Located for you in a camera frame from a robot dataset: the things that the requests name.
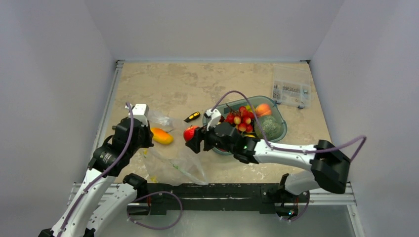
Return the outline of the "red fake apple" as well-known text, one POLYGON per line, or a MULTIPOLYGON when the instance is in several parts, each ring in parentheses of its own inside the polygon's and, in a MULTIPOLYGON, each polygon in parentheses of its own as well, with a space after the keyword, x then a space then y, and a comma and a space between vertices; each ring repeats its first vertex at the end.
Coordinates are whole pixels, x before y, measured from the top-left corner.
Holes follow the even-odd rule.
POLYGON ((186 128, 184 130, 184 132, 183 132, 183 138, 184 138, 185 142, 188 142, 188 141, 192 140, 192 138, 194 137, 195 130, 197 128, 200 128, 200 127, 194 125, 194 126, 190 126, 190 127, 186 128))

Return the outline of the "orange yellow fake mango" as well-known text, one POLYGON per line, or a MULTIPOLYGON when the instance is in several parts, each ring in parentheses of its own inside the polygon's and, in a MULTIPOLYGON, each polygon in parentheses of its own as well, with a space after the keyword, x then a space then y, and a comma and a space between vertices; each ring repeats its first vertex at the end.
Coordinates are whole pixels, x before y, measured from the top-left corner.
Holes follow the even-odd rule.
POLYGON ((174 138, 166 131, 153 127, 151 128, 151 132, 153 133, 153 141, 162 144, 162 145, 169 145, 173 142, 174 138))

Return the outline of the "red fake cherry bunch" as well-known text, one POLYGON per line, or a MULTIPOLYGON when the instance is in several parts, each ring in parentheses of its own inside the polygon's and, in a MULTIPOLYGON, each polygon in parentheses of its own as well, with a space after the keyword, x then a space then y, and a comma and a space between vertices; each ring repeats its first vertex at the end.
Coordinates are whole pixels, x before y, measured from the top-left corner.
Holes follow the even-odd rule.
POLYGON ((241 134, 253 134, 254 133, 254 114, 247 111, 245 106, 239 106, 233 108, 232 106, 226 105, 227 114, 223 117, 224 121, 231 126, 235 127, 236 130, 241 134))

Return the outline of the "clear plastic bag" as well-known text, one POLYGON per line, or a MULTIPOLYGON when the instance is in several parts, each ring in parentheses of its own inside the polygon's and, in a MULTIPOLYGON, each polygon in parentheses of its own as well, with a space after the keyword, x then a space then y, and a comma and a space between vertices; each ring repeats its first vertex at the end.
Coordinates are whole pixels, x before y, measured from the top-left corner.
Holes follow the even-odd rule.
POLYGON ((159 128, 173 137, 170 144, 154 140, 153 147, 142 150, 141 157, 149 180, 173 186, 183 183, 207 185, 208 178, 198 155, 185 146, 183 132, 190 125, 153 110, 148 112, 147 119, 151 128, 159 128))

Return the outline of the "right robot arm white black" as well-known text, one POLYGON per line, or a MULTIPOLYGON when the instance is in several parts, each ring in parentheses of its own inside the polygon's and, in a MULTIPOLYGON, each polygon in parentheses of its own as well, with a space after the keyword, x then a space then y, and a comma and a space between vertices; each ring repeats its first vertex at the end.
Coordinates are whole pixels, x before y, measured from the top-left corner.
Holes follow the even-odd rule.
POLYGON ((211 128, 186 129, 183 137, 185 145, 197 154, 217 148, 246 164, 276 163, 300 168, 300 173, 286 174, 281 179, 277 194, 284 201, 318 188, 345 193, 351 161, 327 140, 306 146, 271 143, 243 136, 225 122, 211 128))

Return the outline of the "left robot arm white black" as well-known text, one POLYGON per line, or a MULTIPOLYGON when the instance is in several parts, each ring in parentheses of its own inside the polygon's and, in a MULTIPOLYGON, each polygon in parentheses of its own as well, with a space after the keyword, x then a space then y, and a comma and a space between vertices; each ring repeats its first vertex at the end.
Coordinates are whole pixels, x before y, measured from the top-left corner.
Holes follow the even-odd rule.
POLYGON ((103 195, 140 148, 153 146, 152 132, 145 116, 124 118, 114 135, 105 139, 88 164, 85 178, 59 221, 40 232, 41 237, 98 237, 119 211, 134 200, 147 197, 146 181, 135 174, 100 204, 103 195))

